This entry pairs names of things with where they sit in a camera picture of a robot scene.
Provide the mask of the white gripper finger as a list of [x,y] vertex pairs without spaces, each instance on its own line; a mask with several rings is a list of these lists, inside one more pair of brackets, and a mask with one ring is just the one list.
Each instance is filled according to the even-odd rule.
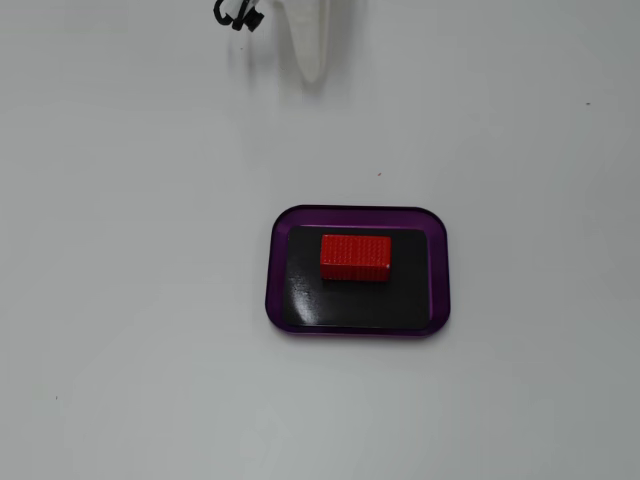
[[275,1],[288,22],[294,55],[305,82],[323,76],[328,45],[330,0]]

